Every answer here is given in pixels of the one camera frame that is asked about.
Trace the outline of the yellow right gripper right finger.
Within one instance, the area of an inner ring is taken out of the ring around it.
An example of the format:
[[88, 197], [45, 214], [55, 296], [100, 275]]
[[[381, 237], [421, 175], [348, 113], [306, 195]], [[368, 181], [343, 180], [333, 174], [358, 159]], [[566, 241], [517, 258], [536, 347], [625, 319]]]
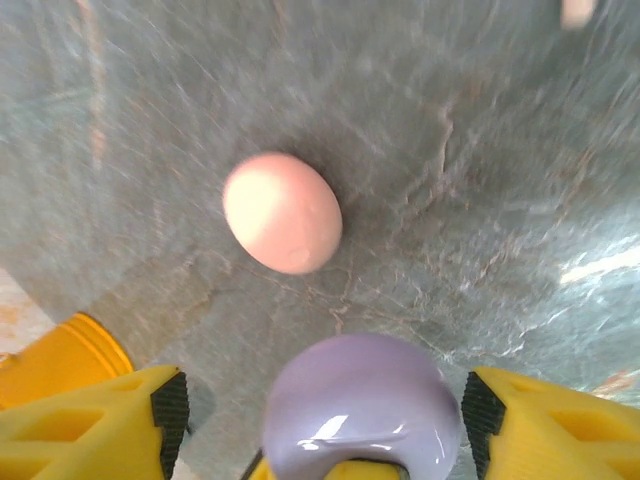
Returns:
[[640, 480], [640, 409], [477, 367], [461, 410], [478, 480]]

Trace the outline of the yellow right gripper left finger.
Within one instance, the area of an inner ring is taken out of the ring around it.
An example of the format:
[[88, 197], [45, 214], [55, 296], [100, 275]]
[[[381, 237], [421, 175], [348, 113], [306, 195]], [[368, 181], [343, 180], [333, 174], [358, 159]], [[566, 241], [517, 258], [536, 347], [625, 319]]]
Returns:
[[156, 366], [0, 412], [0, 480], [171, 480], [186, 375]]

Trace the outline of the purple earbud charging case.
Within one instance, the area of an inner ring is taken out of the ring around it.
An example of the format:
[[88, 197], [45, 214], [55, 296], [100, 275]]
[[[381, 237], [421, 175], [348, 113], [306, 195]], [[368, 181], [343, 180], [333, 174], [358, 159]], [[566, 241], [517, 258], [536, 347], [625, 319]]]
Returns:
[[283, 368], [267, 396], [262, 451], [277, 480], [323, 480], [352, 459], [446, 480], [461, 436], [458, 403], [431, 356], [361, 333], [323, 340]]

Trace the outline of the pink earbud charging case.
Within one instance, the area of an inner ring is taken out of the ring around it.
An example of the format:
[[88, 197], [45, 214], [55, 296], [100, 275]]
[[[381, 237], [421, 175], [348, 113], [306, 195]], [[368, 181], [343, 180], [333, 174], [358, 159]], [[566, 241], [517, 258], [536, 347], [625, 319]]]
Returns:
[[234, 168], [225, 183], [223, 208], [247, 253], [284, 274], [320, 269], [342, 237], [342, 214], [329, 184], [284, 153], [255, 155]]

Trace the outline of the yellow pen holder cup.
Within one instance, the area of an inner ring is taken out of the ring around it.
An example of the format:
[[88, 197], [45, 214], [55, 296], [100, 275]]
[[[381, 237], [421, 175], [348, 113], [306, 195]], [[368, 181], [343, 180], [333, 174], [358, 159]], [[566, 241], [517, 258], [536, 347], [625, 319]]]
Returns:
[[0, 411], [133, 371], [111, 333], [77, 312], [23, 350], [0, 359]]

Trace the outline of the pink wireless earbud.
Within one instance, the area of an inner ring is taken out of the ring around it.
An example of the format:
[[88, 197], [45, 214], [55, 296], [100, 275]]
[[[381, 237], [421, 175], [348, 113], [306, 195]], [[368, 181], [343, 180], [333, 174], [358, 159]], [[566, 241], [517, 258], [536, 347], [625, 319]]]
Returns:
[[563, 29], [586, 26], [594, 15], [598, 0], [560, 0], [560, 23]]

